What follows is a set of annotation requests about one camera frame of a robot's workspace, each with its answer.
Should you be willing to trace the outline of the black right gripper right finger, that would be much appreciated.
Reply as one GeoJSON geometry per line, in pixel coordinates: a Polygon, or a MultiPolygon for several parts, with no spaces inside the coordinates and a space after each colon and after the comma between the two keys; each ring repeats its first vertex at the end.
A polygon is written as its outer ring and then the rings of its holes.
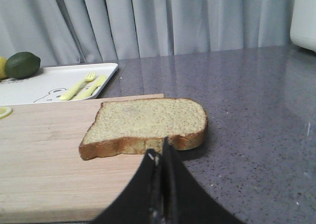
{"type": "Polygon", "coordinates": [[[167,224],[241,224],[199,185],[164,138],[162,147],[164,215],[167,224]]]}

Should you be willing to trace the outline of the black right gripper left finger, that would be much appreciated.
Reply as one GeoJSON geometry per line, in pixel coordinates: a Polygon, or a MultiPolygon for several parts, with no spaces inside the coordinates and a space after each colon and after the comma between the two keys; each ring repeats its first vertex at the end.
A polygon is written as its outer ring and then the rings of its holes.
{"type": "Polygon", "coordinates": [[[92,224],[160,224],[160,155],[148,149],[135,175],[121,194],[92,224]]]}

